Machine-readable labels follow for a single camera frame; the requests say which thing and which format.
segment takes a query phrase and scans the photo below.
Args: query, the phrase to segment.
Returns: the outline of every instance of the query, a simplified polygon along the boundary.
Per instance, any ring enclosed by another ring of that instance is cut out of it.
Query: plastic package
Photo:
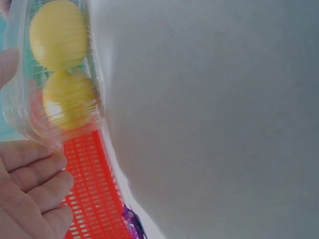
[[[61,147],[101,126],[101,82],[87,19],[85,0],[12,1],[4,49],[18,48],[20,60],[2,90],[3,114],[31,140]]]

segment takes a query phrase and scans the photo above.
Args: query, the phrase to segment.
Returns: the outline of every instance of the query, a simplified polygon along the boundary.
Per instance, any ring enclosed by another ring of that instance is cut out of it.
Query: hand
[[[9,10],[12,0],[0,0],[0,13],[4,16],[5,19],[9,16]]]
[[[0,52],[0,88],[15,74],[18,51]],[[66,158],[31,141],[0,143],[2,239],[62,239],[72,210],[60,202],[73,187]]]

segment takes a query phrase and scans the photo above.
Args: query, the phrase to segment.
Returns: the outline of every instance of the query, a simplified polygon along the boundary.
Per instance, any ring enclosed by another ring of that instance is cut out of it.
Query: finger
[[[73,221],[73,213],[69,206],[61,205],[59,208],[43,214],[43,218],[51,225],[55,238],[64,238]]]
[[[65,168],[66,164],[66,157],[60,152],[55,152],[48,158],[12,171],[11,180],[19,186],[20,190],[28,192],[48,181]]]
[[[5,19],[8,19],[11,2],[11,0],[0,0],[0,13]]]
[[[62,171],[46,183],[28,192],[44,214],[58,207],[66,195],[71,191],[74,179],[71,173]]]
[[[47,158],[52,150],[28,140],[0,142],[0,160],[8,172]]]
[[[0,89],[14,77],[18,63],[18,49],[13,48],[0,52]]]

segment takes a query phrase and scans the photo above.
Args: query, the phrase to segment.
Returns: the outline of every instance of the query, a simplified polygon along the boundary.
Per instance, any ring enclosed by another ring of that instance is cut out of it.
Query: teal background
[[[5,34],[5,27],[6,22],[5,20],[0,17],[0,50],[3,50],[3,41],[4,41],[4,34]],[[9,127],[4,119],[3,113],[2,113],[2,104],[0,101],[0,141],[3,140],[11,140],[20,138],[19,134],[16,133],[11,127]]]

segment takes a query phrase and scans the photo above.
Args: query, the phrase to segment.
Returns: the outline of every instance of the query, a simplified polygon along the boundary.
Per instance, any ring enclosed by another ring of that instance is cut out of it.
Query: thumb
[[[0,51],[0,89],[14,77],[18,63],[18,49]]]

